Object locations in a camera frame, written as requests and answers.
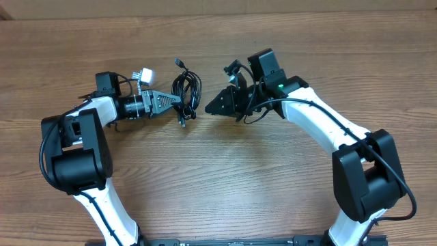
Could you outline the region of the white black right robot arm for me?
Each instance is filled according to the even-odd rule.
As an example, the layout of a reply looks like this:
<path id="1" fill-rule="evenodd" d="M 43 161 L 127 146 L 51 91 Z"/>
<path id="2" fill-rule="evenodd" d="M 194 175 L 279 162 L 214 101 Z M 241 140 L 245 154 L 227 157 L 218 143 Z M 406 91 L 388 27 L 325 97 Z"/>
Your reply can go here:
<path id="1" fill-rule="evenodd" d="M 331 155 L 333 189 L 340 207 L 334 224 L 321 236 L 295 236 L 292 245 L 387 245 L 385 236 L 371 236 L 381 221 L 405 221 L 417 212 L 417 202 L 406 184 L 395 141 L 387 131 L 358 126 L 329 107 L 298 76 L 287 77 L 272 49 L 224 68 L 229 86 L 206 107 L 206 113 L 245 121 L 255 112 L 275 111 L 304 129 Z M 385 216 L 407 195 L 408 215 Z"/>

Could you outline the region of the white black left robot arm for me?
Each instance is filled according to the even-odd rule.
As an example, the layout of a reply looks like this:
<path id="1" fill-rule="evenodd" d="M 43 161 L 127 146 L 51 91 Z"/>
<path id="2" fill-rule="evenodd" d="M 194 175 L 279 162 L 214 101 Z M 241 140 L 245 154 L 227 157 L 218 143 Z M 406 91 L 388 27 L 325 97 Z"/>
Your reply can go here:
<path id="1" fill-rule="evenodd" d="M 98 73 L 96 90 L 83 96 L 83 104 L 41 121 L 40 170 L 50 186 L 85 207 L 105 245 L 147 245 L 115 190 L 104 128 L 119 120 L 152 118 L 182 99 L 149 89 L 122 96 L 122 83 L 130 79 L 115 72 Z"/>

